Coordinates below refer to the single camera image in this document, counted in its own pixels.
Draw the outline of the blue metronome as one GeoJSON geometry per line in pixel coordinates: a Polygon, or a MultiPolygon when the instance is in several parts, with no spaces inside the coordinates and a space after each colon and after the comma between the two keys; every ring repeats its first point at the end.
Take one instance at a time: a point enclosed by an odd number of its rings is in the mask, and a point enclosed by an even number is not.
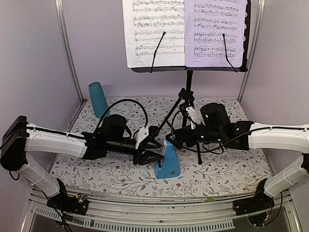
{"type": "Polygon", "coordinates": [[[155,163],[154,174],[156,179],[169,179],[180,176],[181,166],[173,144],[164,140],[160,151],[163,159],[155,163]]]}

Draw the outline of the black music stand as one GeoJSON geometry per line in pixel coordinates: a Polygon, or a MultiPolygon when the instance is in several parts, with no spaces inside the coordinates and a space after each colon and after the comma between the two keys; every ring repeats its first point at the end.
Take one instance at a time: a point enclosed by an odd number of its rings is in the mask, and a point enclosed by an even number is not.
{"type": "Polygon", "coordinates": [[[185,106],[193,106],[194,105],[194,96],[193,96],[193,91],[191,90],[192,86],[192,78],[193,78],[193,73],[194,71],[225,71],[225,72],[240,72],[240,73],[245,73],[248,71],[247,68],[247,54],[248,54],[248,47],[249,47],[249,36],[250,36],[250,22],[251,22],[251,1],[247,0],[246,1],[246,16],[245,16],[245,25],[247,28],[244,30],[244,36],[245,36],[245,41],[243,42],[244,45],[244,50],[242,51],[242,64],[238,65],[237,67],[224,67],[224,68],[219,68],[219,67],[212,67],[212,68],[188,68],[186,66],[170,66],[170,67],[155,67],[154,71],[155,72],[174,72],[174,71],[186,71],[186,87],[182,88],[178,94],[178,99],[170,112],[167,114],[161,125],[159,126],[159,131],[163,128],[165,124],[168,124],[171,126],[169,123],[169,118],[172,115],[172,113],[176,110],[177,107],[180,108],[180,111],[183,115],[183,124],[182,128],[180,130],[189,130],[190,126],[187,125],[187,120],[189,120],[189,116],[187,112],[184,110],[185,106]]]}

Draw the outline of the sheet music booklet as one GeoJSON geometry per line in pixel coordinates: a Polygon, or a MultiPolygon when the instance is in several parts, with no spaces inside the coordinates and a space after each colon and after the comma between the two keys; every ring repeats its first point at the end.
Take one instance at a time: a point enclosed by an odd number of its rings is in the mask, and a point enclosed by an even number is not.
{"type": "Polygon", "coordinates": [[[129,68],[184,66],[183,0],[122,2],[129,68]]]}

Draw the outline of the purple sheet music page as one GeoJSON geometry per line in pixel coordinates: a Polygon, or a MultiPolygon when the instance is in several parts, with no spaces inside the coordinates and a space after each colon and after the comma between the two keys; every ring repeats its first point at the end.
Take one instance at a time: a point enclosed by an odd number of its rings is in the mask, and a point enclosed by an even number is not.
{"type": "Polygon", "coordinates": [[[186,0],[186,67],[241,67],[247,6],[246,0],[186,0]]]}

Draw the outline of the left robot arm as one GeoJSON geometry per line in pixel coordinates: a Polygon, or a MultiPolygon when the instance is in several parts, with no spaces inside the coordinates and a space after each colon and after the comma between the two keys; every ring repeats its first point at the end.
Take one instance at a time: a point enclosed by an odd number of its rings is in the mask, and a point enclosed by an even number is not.
{"type": "Polygon", "coordinates": [[[97,160],[108,152],[131,155],[133,164],[145,165],[161,161],[164,156],[154,150],[161,148],[155,140],[158,127],[144,126],[132,134],[126,119],[110,115],[93,133],[68,133],[37,127],[19,116],[2,138],[0,164],[22,175],[47,197],[47,206],[61,212],[86,215],[89,202],[86,196],[67,194],[64,183],[50,176],[30,155],[32,151],[66,154],[83,160],[97,160]]]}

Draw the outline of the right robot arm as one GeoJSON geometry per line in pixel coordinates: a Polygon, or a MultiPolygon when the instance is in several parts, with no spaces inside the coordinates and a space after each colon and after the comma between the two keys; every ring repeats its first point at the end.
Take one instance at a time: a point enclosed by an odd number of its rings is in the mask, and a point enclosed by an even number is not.
{"type": "Polygon", "coordinates": [[[200,143],[218,144],[219,148],[236,150],[281,149],[300,152],[300,156],[274,176],[261,180],[254,196],[233,202],[238,216],[274,207],[274,197],[309,176],[309,126],[278,126],[237,121],[232,123],[221,103],[208,103],[197,112],[192,106],[180,107],[190,125],[174,129],[173,141],[190,149],[200,143]]]}

